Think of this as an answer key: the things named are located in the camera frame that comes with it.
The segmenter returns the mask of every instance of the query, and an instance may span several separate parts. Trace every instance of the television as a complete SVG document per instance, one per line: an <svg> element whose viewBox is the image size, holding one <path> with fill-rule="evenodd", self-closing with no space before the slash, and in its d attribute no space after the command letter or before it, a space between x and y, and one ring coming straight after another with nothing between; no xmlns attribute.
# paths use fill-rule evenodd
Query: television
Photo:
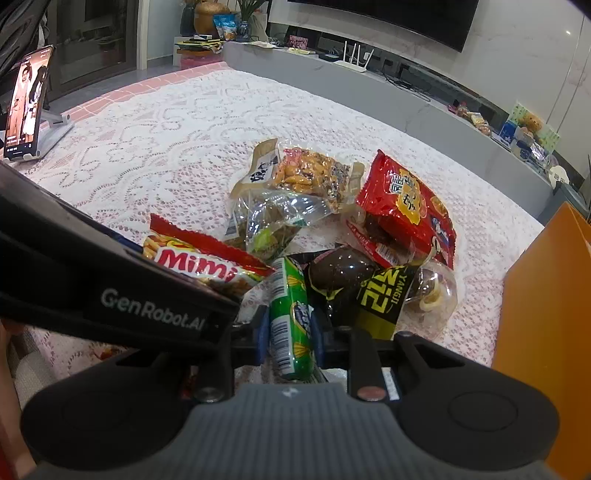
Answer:
<svg viewBox="0 0 591 480"><path fill-rule="evenodd" d="M462 51L478 0L288 0L383 20Z"/></svg>

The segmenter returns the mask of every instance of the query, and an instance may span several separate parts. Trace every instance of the orange box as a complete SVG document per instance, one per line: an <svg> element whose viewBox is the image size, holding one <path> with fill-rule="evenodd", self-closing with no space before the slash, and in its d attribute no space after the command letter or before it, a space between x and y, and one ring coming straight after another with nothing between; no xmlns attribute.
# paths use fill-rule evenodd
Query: orange box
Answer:
<svg viewBox="0 0 591 480"><path fill-rule="evenodd" d="M591 226L563 203L505 276L492 367L544 392L560 414L547 464L591 472Z"/></svg>

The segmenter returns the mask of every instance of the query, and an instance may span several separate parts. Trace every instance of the glass door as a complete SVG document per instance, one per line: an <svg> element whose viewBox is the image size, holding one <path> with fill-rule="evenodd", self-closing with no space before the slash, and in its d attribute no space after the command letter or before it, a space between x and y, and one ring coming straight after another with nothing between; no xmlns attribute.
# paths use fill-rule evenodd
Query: glass door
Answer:
<svg viewBox="0 0 591 480"><path fill-rule="evenodd" d="M49 100L135 70L138 0L52 0Z"/></svg>

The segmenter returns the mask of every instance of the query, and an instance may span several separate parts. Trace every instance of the phone screen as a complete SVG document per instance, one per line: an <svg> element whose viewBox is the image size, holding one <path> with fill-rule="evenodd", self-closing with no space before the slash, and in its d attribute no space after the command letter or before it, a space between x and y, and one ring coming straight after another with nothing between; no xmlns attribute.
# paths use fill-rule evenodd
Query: phone screen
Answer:
<svg viewBox="0 0 591 480"><path fill-rule="evenodd" d="M18 71L8 111L4 154L8 158L37 153L41 109L53 46L27 54Z"/></svg>

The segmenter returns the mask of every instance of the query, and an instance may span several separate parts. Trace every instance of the vase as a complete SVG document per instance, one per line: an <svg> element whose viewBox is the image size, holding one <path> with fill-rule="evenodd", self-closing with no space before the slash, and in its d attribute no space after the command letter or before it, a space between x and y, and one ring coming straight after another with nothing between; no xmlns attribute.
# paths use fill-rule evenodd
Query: vase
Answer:
<svg viewBox="0 0 591 480"><path fill-rule="evenodd" d="M181 15L181 37L192 37L195 35L195 5L186 4Z"/></svg>
<svg viewBox="0 0 591 480"><path fill-rule="evenodd" d="M242 20L236 28L236 41L247 42L251 40L251 26L248 20Z"/></svg>

